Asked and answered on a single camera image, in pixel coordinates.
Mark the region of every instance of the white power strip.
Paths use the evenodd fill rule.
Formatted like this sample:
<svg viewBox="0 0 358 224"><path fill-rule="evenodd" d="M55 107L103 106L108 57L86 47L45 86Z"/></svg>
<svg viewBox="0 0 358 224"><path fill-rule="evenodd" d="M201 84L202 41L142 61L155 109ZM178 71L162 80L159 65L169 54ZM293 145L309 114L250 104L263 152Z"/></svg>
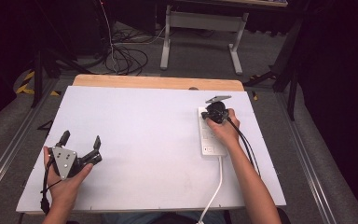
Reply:
<svg viewBox="0 0 358 224"><path fill-rule="evenodd" d="M214 133L206 123L206 120L202 118L202 112L207 112L207 110L204 107L199 107L199 127L202 157L225 157L227 155L226 147L220 143L216 136L214 136Z"/></svg>

